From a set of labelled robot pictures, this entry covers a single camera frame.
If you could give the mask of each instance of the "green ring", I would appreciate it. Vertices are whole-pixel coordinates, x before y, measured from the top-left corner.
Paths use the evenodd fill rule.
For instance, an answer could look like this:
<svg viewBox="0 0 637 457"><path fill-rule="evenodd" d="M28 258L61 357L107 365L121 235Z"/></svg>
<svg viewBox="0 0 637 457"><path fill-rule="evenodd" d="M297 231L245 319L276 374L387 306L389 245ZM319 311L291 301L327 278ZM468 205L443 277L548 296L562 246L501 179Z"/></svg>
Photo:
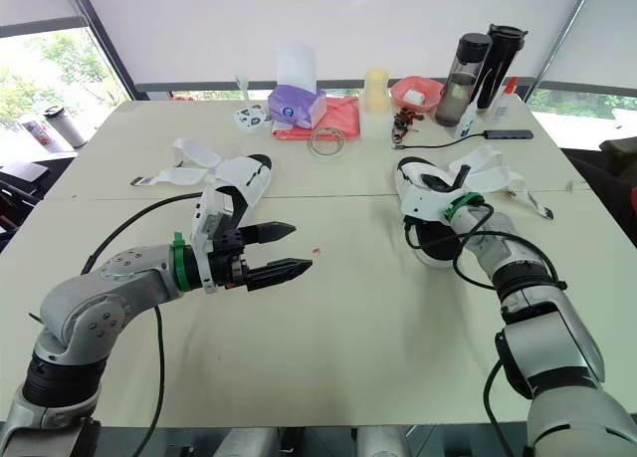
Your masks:
<svg viewBox="0 0 637 457"><path fill-rule="evenodd" d="M175 260L175 274L177 275L177 288L179 291L191 291L190 283L188 283L188 275L186 274L186 266L183 257L183 248L186 246L186 242L183 240L183 235L175 231L175 239L172 242L172 250L174 252Z"/></svg>
<svg viewBox="0 0 637 457"><path fill-rule="evenodd" d="M445 211L445 218L447 219L447 221L451 221L451 219L454 217L454 215L460 208L462 208L465 205L468 205L469 202L474 200L475 198L478 198L481 203L485 202L485 199L483 198L483 196L480 193L476 193L475 191L472 191L471 193L467 193L462 198L454 201L451 204L451 206L447 208L447 211Z"/></svg>

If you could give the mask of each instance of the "white container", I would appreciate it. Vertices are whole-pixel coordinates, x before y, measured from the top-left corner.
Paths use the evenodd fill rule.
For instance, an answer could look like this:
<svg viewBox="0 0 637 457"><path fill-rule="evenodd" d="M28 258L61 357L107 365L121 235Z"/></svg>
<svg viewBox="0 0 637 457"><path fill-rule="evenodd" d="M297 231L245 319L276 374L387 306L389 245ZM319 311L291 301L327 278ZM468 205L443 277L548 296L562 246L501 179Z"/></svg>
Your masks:
<svg viewBox="0 0 637 457"><path fill-rule="evenodd" d="M360 137L365 140L391 141L394 110L391 105L385 70L372 69L365 75L365 88L358 98Z"/></svg>
<svg viewBox="0 0 637 457"><path fill-rule="evenodd" d="M78 148L87 142L76 126L73 125L64 107L49 107L45 110L44 117L49 125L57 130L73 148Z"/></svg>

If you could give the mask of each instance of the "white table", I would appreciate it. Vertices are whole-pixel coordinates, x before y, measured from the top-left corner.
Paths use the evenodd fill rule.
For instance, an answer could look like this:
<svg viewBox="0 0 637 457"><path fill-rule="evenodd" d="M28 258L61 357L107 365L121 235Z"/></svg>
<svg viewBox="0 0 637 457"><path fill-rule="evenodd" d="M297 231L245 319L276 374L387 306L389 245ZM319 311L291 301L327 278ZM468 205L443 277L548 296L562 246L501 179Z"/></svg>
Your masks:
<svg viewBox="0 0 637 457"><path fill-rule="evenodd" d="M154 175L175 164L172 142L195 138L229 158L265 153L276 172L266 196L344 196L394 194L390 170L404 156L416 155L447 166L480 144L502 151L512 170L521 173L530 190L588 189L588 185L559 152L529 109L514 101L497 125L478 120L484 128L528 128L532 140L468 139L438 150L392 150L387 142L347 143L343 155L332 162L316 161L304 142L272 139L267 130L243 134L232 122L237 102L129 102L105 121L65 175L49 192L49 199L165 198L199 187L173 185L130 186L137 176ZM427 116L417 121L405 144L438 144L453 141L452 131Z"/></svg>
<svg viewBox="0 0 637 457"><path fill-rule="evenodd" d="M637 362L629 345L637 252L591 191L537 197L555 212L553 222L504 195L488 198L554 261L604 354L607 390L637 411ZM0 420L40 330L27 313L37 313L54 285L77 275L98 243L150 202L46 200L0 255ZM191 210L187 202L156 210L117 238L103 260L127 247L170 242L174 230L188 231ZM497 358L494 334L503 325L498 299L415 258L403 239L396 196L266 198L254 221L269 220L298 231L249 247L249 263L298 257L314 265L282 286L250 294L196 291L162 307L167 380L160 426L486 420L481 393ZM486 279L472 256L462 266ZM154 316L145 313L110 356L96 418L147 426L157 371ZM492 402L502 420L527 416L529 403L503 374Z"/></svg>

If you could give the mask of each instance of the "window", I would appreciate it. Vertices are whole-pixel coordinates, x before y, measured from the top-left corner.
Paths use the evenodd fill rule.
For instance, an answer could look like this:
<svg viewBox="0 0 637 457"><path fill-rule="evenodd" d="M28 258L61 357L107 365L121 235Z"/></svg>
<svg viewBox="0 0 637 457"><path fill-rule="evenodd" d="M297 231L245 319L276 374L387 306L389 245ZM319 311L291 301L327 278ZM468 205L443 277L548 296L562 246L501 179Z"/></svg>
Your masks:
<svg viewBox="0 0 637 457"><path fill-rule="evenodd" d="M266 101L272 91L248 91L251 101ZM328 97L358 96L358 89L325 89ZM173 92L175 100L192 101L241 101L240 91L182 91Z"/></svg>
<svg viewBox="0 0 637 457"><path fill-rule="evenodd" d="M20 125L22 116L44 122L46 108L63 106L79 131L91 138L126 100L88 28L0 39L0 166L46 157L47 150ZM63 149L71 150L50 126L46 129Z"/></svg>
<svg viewBox="0 0 637 457"><path fill-rule="evenodd" d="M529 107L563 148L599 149L599 143L637 135L637 98L537 89Z"/></svg>

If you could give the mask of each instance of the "gray water bottle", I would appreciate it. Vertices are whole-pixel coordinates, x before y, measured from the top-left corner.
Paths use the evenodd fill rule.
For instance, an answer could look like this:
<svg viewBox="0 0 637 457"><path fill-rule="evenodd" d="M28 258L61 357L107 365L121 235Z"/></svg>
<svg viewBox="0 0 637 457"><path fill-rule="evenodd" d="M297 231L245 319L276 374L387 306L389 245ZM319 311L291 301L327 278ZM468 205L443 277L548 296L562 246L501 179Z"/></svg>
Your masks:
<svg viewBox="0 0 637 457"><path fill-rule="evenodd" d="M443 126L455 126L467 109L480 69L491 46L486 34L465 34L458 42L456 57L436 109L436 121Z"/></svg>

